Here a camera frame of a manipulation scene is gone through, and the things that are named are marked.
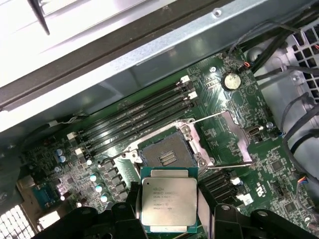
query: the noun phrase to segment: mounting screw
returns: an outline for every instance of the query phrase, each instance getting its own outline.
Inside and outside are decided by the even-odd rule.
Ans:
[[[258,211],[257,213],[258,213],[260,216],[262,216],[262,217],[268,216],[268,214],[267,214],[266,212],[264,212],[264,211]]]
[[[209,68],[209,72],[210,73],[214,73],[214,72],[216,72],[216,67],[214,67],[214,66],[212,66],[211,68]]]
[[[213,10],[213,16],[214,16],[214,17],[218,18],[218,17],[220,17],[221,15],[222,15],[222,10],[221,10],[220,8],[215,8],[215,9]]]
[[[273,127],[274,127],[274,123],[272,123],[272,122],[267,122],[266,123],[266,128],[271,129]]]
[[[228,210],[230,210],[230,207],[228,205],[222,205],[221,209],[225,210],[225,211],[228,211]]]

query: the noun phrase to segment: black cable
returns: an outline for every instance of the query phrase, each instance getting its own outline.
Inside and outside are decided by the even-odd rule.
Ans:
[[[319,75],[319,69],[317,68],[308,68],[308,67],[302,67],[302,66],[287,66],[287,70],[289,71],[301,71],[304,73],[312,74],[312,75]],[[280,73],[283,73],[284,71],[282,68],[277,68],[273,71],[270,71],[266,74],[255,76],[256,81],[264,80],[268,77],[276,76]]]
[[[295,154],[300,145],[302,145],[305,141],[310,138],[318,138],[319,137],[319,129],[312,129],[307,134],[298,139],[294,145],[291,147],[290,151],[292,154]]]
[[[293,27],[300,28],[316,20],[319,17],[319,10],[317,8],[315,9],[317,11],[315,11],[313,14],[306,17],[305,19],[298,21]],[[269,60],[269,58],[285,42],[286,38],[290,34],[290,31],[282,30],[282,33],[275,37],[272,43],[269,44],[269,46],[258,56],[257,60],[254,62],[254,66],[251,68],[253,73],[257,72]]]
[[[314,8],[316,8],[316,6],[312,6],[310,8],[305,9],[297,17],[293,18],[292,20],[290,20],[288,22],[285,22],[285,25],[294,26],[296,24],[296,22],[300,21],[301,19],[304,19],[307,15],[314,12]],[[249,49],[257,46],[258,44],[265,42],[266,40],[269,40],[272,37],[276,37],[279,34],[282,34],[282,32],[283,32],[283,30],[279,27],[272,29],[272,30],[269,30],[263,34],[260,34],[256,37],[240,44],[240,48],[242,49],[243,52],[246,52]]]
[[[306,174],[306,177],[316,184],[319,185],[319,180],[314,177],[312,174],[310,174],[294,157],[294,155],[291,153],[289,146],[288,146],[288,140],[302,127],[304,126],[308,121],[310,121],[314,116],[316,116],[319,113],[319,105],[315,105],[309,112],[307,112],[305,115],[303,115],[295,124],[294,126],[289,130],[289,132],[286,134],[286,136],[283,139],[283,148],[286,152],[288,158],[290,161],[296,166],[296,168]]]
[[[281,122],[280,122],[280,132],[284,132],[284,123],[286,120],[286,116],[289,112],[289,110],[291,109],[291,107],[298,101],[307,101],[308,103],[313,101],[313,98],[311,98],[309,96],[309,93],[306,92],[304,94],[302,94],[301,96],[295,98],[294,100],[292,100],[285,108],[284,112],[283,112],[283,116],[281,117]]]

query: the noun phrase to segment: integrated circuit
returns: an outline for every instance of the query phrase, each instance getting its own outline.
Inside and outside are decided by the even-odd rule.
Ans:
[[[287,205],[285,205],[285,210],[286,212],[289,214],[289,213],[292,213],[293,211],[295,211],[297,208],[296,208],[296,205],[294,204],[294,202],[291,202],[291,203],[288,203]]]
[[[271,167],[273,168],[274,172],[277,172],[281,170],[284,166],[280,160],[277,160],[271,164]]]
[[[150,167],[196,166],[191,149],[179,131],[141,149],[140,156]]]

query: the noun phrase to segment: blue capacitor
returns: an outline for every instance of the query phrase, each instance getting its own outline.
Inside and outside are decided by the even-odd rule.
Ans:
[[[66,161],[66,157],[65,157],[64,155],[61,155],[61,156],[59,157],[59,161],[60,161],[61,163],[64,163],[64,162]]]
[[[102,192],[103,190],[103,184],[98,184],[96,187],[95,187],[95,191],[97,191],[98,193]]]
[[[91,182],[95,182],[97,180],[97,178],[98,178],[98,174],[97,173],[93,173],[90,176],[90,181]]]
[[[61,156],[63,154],[63,151],[62,151],[62,149],[59,148],[55,151],[55,153],[56,153],[56,155]]]

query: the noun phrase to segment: ram slot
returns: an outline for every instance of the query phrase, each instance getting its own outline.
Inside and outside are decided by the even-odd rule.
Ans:
[[[187,110],[190,107],[192,107],[191,104],[192,103],[190,103],[190,105],[188,105],[186,102],[183,102],[182,104],[175,106],[176,110],[173,113],[165,115],[165,119],[168,120],[168,119],[170,119],[172,117],[176,117],[176,115],[178,115],[181,112],[184,112],[185,110]],[[92,152],[90,152],[90,155],[94,157],[94,156],[96,156],[96,155],[98,155],[100,153],[103,153],[106,150],[108,150],[109,148],[114,147],[115,145],[117,145],[117,144],[119,144],[119,143],[121,143],[121,142],[123,142],[125,140],[128,140],[129,138],[131,138],[131,137],[133,137],[135,135],[138,135],[139,133],[141,133],[143,131],[146,131],[146,132],[150,133],[151,131],[155,130],[155,125],[158,124],[158,123],[161,123],[162,121],[163,121],[162,118],[158,119],[158,120],[152,122],[152,125],[145,125],[144,127],[140,128],[139,130],[136,130],[134,132],[131,132],[131,133],[125,135],[125,137],[119,137],[118,139],[113,140],[111,143],[105,144],[102,147],[93,150]]]
[[[164,99],[161,99],[160,102],[154,102],[153,104],[143,108],[142,111],[135,112],[134,114],[131,114],[131,115],[127,115],[128,117],[126,117],[124,119],[121,119],[121,120],[117,120],[117,121],[112,122],[110,124],[107,124],[106,127],[102,128],[100,130],[97,130],[97,131],[94,131],[94,132],[90,132],[89,134],[81,136],[80,137],[80,142],[87,142],[87,141],[89,141],[89,140],[91,140],[91,139],[103,134],[104,132],[109,131],[110,128],[117,127],[118,125],[122,126],[122,127],[125,127],[130,122],[133,122],[134,118],[140,118],[140,117],[144,117],[144,116],[147,117],[147,114],[149,113],[150,110],[156,111],[156,110],[158,110],[158,108],[163,107],[165,104],[168,104],[168,103],[170,103],[170,102],[172,102],[172,101],[174,101],[176,99],[178,99],[178,102],[181,102],[182,101],[182,99],[181,99],[182,97],[184,97],[184,95],[180,95],[179,92],[176,92],[173,95],[169,95],[168,97],[166,97]]]
[[[167,92],[170,92],[174,89],[179,89],[180,86],[176,86],[176,83],[174,84],[171,84],[163,89],[161,89],[160,91],[157,91],[155,92],[154,94],[150,95],[150,96],[147,96],[137,102],[134,102],[132,104],[130,104],[127,108],[125,109],[122,109],[110,116],[107,116],[103,119],[100,119],[98,121],[96,121],[95,123],[91,124],[90,126],[82,129],[81,131],[79,131],[79,133],[84,133],[85,131],[90,131],[90,130],[93,130],[94,128],[96,127],[99,127],[107,122],[109,122],[110,120],[116,120],[119,116],[125,114],[127,111],[132,111],[134,110],[135,108],[139,108],[140,106],[142,106],[143,104],[146,104],[147,102],[149,101],[153,101],[153,100],[156,100],[158,97],[162,96],[163,94],[166,94]]]

